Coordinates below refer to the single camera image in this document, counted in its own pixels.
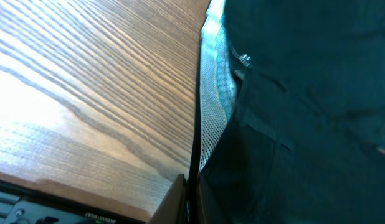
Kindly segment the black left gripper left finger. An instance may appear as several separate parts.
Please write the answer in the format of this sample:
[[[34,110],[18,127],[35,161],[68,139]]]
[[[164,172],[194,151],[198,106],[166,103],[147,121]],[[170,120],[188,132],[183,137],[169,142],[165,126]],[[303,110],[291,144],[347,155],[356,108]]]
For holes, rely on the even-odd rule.
[[[187,183],[179,174],[147,224],[185,224],[187,222]]]

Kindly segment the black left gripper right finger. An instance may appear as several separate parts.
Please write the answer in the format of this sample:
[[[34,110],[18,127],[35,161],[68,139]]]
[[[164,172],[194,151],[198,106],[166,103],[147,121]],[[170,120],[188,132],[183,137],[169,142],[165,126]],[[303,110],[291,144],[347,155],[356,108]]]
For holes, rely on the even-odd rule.
[[[198,220],[202,224],[229,224],[207,179],[200,175],[197,185]]]

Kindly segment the black shorts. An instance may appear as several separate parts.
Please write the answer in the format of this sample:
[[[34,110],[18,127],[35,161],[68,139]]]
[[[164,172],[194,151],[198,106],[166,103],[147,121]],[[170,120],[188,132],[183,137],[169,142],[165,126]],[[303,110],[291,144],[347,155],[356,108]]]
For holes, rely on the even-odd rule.
[[[200,66],[229,223],[385,223],[385,0],[211,1]]]

